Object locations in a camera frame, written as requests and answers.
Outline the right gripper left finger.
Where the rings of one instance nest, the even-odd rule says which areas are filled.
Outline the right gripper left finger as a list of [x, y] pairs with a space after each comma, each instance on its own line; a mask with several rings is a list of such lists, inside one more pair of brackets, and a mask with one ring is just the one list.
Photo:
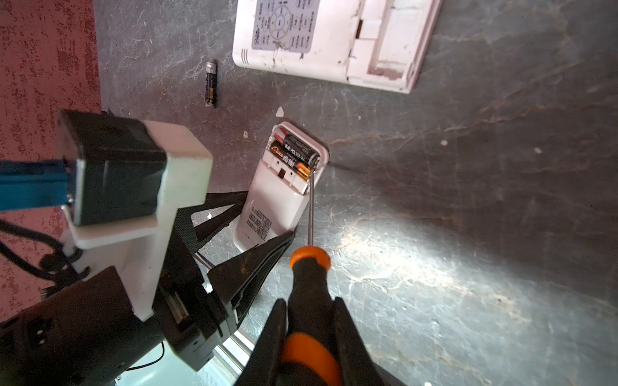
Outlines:
[[286, 301], [273, 305], [262, 334], [235, 385], [276, 385], [278, 366], [287, 331]]

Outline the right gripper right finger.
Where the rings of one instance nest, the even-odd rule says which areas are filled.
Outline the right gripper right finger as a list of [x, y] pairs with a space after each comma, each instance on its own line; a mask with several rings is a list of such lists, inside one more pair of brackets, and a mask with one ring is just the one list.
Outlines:
[[373, 362], [342, 298], [333, 301], [333, 328], [343, 385], [400, 385], [397, 377]]

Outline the orange black screwdriver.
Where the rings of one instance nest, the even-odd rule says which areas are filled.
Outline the orange black screwdriver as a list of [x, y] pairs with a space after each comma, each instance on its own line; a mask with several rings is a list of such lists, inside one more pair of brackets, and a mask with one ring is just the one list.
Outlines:
[[328, 290], [331, 257], [314, 245], [315, 171], [309, 178], [307, 244], [291, 255], [293, 287], [288, 298], [288, 333], [280, 371], [283, 384], [342, 385], [332, 332], [333, 300]]

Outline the small white AC remote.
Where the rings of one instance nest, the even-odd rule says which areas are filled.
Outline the small white AC remote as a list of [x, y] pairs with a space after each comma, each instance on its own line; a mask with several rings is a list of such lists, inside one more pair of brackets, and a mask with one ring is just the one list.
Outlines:
[[296, 136], [319, 153], [317, 167], [310, 169], [315, 171], [315, 184], [320, 181], [330, 161], [329, 149], [307, 131], [288, 121], [273, 127], [234, 231], [233, 241], [241, 252], [294, 231], [309, 205], [309, 180], [305, 181], [270, 152], [270, 144], [273, 141], [283, 144], [288, 134]]

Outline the long white remote control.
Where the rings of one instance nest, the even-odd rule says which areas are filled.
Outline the long white remote control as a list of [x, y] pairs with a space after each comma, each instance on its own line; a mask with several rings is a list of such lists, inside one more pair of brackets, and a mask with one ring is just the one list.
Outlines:
[[238, 3], [239, 67], [410, 93], [440, 0], [267, 0]]

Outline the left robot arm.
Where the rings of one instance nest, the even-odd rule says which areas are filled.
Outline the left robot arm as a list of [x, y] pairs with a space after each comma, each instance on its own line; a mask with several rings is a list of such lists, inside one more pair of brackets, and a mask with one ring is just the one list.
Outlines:
[[201, 273], [196, 254], [241, 215], [246, 198], [210, 193], [178, 211], [150, 318], [134, 315], [117, 271], [107, 268], [2, 322], [2, 384], [111, 385], [161, 343], [203, 368], [295, 238], [286, 231]]

